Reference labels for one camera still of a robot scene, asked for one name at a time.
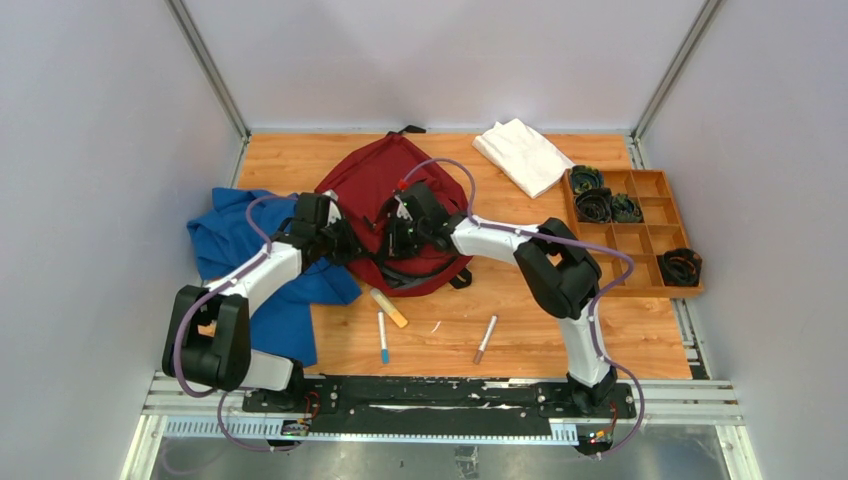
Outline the orange highlighter marker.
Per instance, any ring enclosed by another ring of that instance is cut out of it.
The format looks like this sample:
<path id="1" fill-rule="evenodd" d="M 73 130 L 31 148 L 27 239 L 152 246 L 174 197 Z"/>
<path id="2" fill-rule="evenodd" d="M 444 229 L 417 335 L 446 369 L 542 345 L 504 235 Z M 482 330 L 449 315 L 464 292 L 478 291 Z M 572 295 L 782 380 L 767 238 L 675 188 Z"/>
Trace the orange highlighter marker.
<path id="1" fill-rule="evenodd" d="M 370 295 L 378 304 L 382 311 L 397 325 L 399 328 L 405 328 L 408 325 L 407 318 L 394 305 L 390 298 L 377 288 L 370 290 Z"/>

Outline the blue capped marker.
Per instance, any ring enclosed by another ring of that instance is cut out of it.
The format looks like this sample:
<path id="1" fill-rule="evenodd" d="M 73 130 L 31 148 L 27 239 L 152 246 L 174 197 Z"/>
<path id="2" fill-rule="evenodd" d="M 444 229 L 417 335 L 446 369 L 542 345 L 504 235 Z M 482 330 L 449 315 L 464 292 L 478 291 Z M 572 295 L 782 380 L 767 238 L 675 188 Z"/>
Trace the blue capped marker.
<path id="1" fill-rule="evenodd" d="M 388 349 L 388 337 L 386 330 L 386 316 L 385 312 L 379 310 L 377 312 L 377 322 L 378 322 L 378 331 L 379 331 L 379 340 L 380 340 L 380 351 L 381 351 L 381 362 L 383 364 L 388 364 L 390 361 L 389 349 Z"/>

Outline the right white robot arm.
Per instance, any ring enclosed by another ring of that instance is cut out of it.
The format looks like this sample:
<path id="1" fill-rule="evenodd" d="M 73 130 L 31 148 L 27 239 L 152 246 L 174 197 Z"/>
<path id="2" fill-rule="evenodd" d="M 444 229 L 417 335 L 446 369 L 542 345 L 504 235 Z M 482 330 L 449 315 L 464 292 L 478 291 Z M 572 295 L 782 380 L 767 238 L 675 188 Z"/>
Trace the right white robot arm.
<path id="1" fill-rule="evenodd" d="M 485 220 L 449 213 L 422 181 L 399 188 L 396 210 L 405 223 L 405 247 L 432 246 L 461 257 L 485 257 L 517 267 L 539 307 L 555 318 L 568 358 L 569 401 L 596 417 L 611 403 L 618 380 L 597 327 L 601 268 L 565 223 L 539 225 Z"/>

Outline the brown capped marker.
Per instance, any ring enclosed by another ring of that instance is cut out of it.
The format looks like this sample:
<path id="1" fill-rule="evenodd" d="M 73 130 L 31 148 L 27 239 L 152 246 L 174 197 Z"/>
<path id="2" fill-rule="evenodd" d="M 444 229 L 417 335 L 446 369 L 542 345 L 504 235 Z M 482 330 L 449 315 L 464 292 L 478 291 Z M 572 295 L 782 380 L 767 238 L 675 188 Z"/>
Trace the brown capped marker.
<path id="1" fill-rule="evenodd" d="M 472 362 L 473 362 L 474 365 L 479 365 L 481 363 L 483 356 L 484 356 L 484 354 L 487 350 L 487 347 L 490 343 L 493 332 L 496 328 L 497 321 L 498 321 L 498 316 L 492 315 L 489 322 L 488 322 L 486 331 L 485 331 L 485 333 L 484 333 L 484 335 L 483 335 L 483 337 L 482 337 L 482 339 L 481 339 L 481 341 L 478 345 L 478 348 L 475 352 L 475 355 L 473 357 Z"/>

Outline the red backpack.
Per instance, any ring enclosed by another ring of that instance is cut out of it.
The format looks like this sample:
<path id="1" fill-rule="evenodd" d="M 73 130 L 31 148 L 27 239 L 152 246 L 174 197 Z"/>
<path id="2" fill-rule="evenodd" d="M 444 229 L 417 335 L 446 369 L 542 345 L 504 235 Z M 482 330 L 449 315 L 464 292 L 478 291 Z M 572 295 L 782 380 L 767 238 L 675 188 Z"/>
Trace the red backpack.
<path id="1" fill-rule="evenodd" d="M 348 154 L 318 183 L 331 191 L 358 245 L 348 269 L 388 296 L 418 297 L 449 285 L 464 289 L 470 257 L 449 245 L 447 224 L 464 215 L 464 188 L 408 134 L 391 131 Z"/>

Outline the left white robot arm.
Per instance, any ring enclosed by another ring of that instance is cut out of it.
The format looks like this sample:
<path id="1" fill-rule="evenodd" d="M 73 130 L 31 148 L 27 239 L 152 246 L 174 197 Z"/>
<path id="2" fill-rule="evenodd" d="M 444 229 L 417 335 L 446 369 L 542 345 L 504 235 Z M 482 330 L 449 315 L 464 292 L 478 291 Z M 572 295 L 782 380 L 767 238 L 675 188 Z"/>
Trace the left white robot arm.
<path id="1" fill-rule="evenodd" d="M 244 243 L 245 261 L 227 275 L 204 270 L 206 286 L 178 291 L 162 369 L 194 398 L 262 389 L 279 411 L 296 412 L 306 400 L 302 362 L 256 349 L 251 320 L 285 289 L 305 292 L 308 304 L 355 300 L 360 288 L 329 260 L 348 223 L 333 191 L 281 197 L 216 188 L 213 199 L 242 202 L 235 223 L 212 212 L 191 221 L 190 231 L 219 230 L 219 246 Z"/>

